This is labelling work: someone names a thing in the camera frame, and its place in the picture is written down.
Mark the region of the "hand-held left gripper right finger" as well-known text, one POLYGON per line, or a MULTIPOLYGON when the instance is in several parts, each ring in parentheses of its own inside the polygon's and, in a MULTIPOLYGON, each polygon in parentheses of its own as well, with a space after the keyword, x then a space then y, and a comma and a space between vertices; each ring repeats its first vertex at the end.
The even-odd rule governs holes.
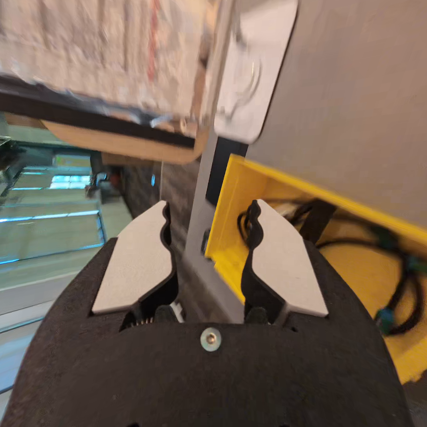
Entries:
POLYGON ((299 232, 262 199, 252 201, 246 219, 248 255, 241 291, 247 313, 261 307, 267 317, 291 313, 327 317, 328 308, 299 232))

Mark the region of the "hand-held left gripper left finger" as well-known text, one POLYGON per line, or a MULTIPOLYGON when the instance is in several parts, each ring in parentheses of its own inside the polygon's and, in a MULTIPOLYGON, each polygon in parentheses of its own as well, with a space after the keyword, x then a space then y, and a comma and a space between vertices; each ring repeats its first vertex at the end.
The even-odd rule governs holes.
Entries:
POLYGON ((169 226, 169 204, 161 200, 119 233, 92 306, 93 314, 130 309, 175 276, 169 226))

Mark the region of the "yellow plastic bin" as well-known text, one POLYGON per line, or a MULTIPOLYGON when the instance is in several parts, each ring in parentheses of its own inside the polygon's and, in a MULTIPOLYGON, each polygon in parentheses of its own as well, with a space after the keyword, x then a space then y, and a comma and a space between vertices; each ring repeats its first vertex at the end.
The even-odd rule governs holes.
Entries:
MULTIPOLYGON (((416 258, 426 259, 427 231, 401 218, 371 209, 333 192, 297 179, 274 168, 231 155, 216 211, 207 241, 206 257, 235 296, 244 303, 240 280, 248 249, 238 233, 238 214, 246 211, 254 199, 318 198, 337 206, 337 215, 354 216, 387 228, 401 238, 401 247, 416 258)), ((334 269, 374 315, 391 298, 398 282, 398 261, 391 255, 380 254, 374 249, 354 247, 327 248, 325 256, 334 269)), ((398 337, 385 338, 386 345, 402 384, 416 382, 427 369, 426 321, 426 261, 417 262, 421 267, 420 281, 424 292, 424 314, 420 323, 398 337)))

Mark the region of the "printed instruction sheet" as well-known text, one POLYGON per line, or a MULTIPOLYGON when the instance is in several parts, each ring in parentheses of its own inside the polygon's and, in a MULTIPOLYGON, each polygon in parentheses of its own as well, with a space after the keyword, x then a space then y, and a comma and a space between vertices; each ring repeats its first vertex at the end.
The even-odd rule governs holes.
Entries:
POLYGON ((201 100, 216 1, 1 1, 1 73, 188 116, 201 100))

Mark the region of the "glass wall panel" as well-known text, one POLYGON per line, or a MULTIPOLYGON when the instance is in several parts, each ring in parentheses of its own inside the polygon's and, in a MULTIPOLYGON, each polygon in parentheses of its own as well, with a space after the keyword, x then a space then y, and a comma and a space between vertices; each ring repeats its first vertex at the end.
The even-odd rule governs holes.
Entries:
POLYGON ((107 155, 1 135, 0 287, 78 272, 132 217, 107 155))

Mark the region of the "grey stand base plate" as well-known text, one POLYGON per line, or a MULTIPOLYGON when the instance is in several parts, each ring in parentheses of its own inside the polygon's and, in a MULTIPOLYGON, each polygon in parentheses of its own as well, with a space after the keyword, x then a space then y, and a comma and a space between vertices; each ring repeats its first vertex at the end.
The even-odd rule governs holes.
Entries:
POLYGON ((236 16, 213 124, 217 136, 247 145, 259 138, 297 13, 297 0, 280 0, 236 16))

